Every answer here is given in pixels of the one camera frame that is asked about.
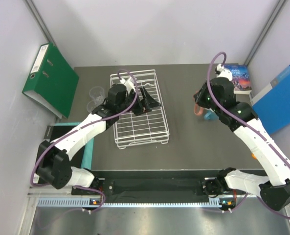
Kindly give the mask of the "orange mug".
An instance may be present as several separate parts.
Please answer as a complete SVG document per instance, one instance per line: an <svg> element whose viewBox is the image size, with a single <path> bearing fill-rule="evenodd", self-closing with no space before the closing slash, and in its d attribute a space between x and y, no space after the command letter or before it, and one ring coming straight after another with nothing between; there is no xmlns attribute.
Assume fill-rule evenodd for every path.
<svg viewBox="0 0 290 235"><path fill-rule="evenodd" d="M197 102L196 102L196 98L195 98L195 96L197 95L197 93L198 93L198 91L196 91L195 92L195 94L193 95L193 99L194 99L194 114L196 115L196 116L201 116L202 114L203 114L203 112L204 112L204 108L203 107L201 107L201 106L199 106L198 104L197 104Z"/></svg>

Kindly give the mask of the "teal mug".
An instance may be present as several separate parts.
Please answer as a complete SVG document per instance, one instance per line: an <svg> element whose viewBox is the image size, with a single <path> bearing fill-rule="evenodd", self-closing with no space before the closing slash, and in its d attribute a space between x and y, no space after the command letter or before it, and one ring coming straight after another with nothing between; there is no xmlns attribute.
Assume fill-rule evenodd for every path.
<svg viewBox="0 0 290 235"><path fill-rule="evenodd" d="M204 120L218 120L219 117L212 110L207 110L203 116Z"/></svg>

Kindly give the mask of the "white wire dish rack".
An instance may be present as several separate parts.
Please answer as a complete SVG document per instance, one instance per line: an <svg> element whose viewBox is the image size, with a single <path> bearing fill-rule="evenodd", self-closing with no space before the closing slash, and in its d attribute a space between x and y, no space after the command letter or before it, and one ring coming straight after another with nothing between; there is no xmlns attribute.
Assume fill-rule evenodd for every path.
<svg viewBox="0 0 290 235"><path fill-rule="evenodd" d="M162 96L155 70L132 71L139 87L144 87L149 95L160 103L151 112L136 116L133 112L124 113L113 125L114 141L119 149L126 147L169 141L169 128L163 107Z"/></svg>

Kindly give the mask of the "clear faceted plastic cup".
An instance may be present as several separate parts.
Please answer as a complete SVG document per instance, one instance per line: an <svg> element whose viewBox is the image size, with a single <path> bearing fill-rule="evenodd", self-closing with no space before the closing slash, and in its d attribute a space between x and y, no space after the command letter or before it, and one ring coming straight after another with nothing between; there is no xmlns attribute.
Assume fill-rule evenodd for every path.
<svg viewBox="0 0 290 235"><path fill-rule="evenodd" d="M91 90L89 91L89 95L94 102L102 103L105 99L105 90L100 86L96 86L91 88Z"/></svg>

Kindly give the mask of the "clear heavy-base glass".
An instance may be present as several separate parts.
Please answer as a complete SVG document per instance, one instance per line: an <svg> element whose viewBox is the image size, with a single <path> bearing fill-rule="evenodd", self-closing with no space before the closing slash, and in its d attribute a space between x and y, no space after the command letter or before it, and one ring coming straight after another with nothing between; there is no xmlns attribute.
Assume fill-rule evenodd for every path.
<svg viewBox="0 0 290 235"><path fill-rule="evenodd" d="M94 100L91 100L88 102L86 109L88 113L91 113L96 107L98 107L101 103L100 102L95 102Z"/></svg>

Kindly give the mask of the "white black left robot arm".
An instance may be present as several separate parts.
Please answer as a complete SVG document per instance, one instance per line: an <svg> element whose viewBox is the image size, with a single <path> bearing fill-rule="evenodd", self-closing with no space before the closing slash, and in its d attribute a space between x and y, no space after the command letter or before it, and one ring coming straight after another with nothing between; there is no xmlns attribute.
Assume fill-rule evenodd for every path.
<svg viewBox="0 0 290 235"><path fill-rule="evenodd" d="M133 112L139 116L160 107L144 87L127 88L114 84L108 91L103 103L97 106L79 125L51 142L39 145L38 159L33 172L46 184L55 189L66 186L83 188L88 194L99 190L99 182L86 168L71 164L72 158L90 140L114 125L121 114Z"/></svg>

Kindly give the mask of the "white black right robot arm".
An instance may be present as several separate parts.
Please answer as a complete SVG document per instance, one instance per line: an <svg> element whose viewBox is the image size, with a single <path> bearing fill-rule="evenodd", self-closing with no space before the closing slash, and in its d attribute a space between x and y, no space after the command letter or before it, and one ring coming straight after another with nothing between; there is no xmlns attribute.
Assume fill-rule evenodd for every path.
<svg viewBox="0 0 290 235"><path fill-rule="evenodd" d="M198 106L214 111L250 150L266 176L249 174L229 167L219 172L217 189L223 194L233 189L253 194L270 209L280 211L290 203L290 160L264 129L252 107L238 102L233 84L225 77L205 82L194 95Z"/></svg>

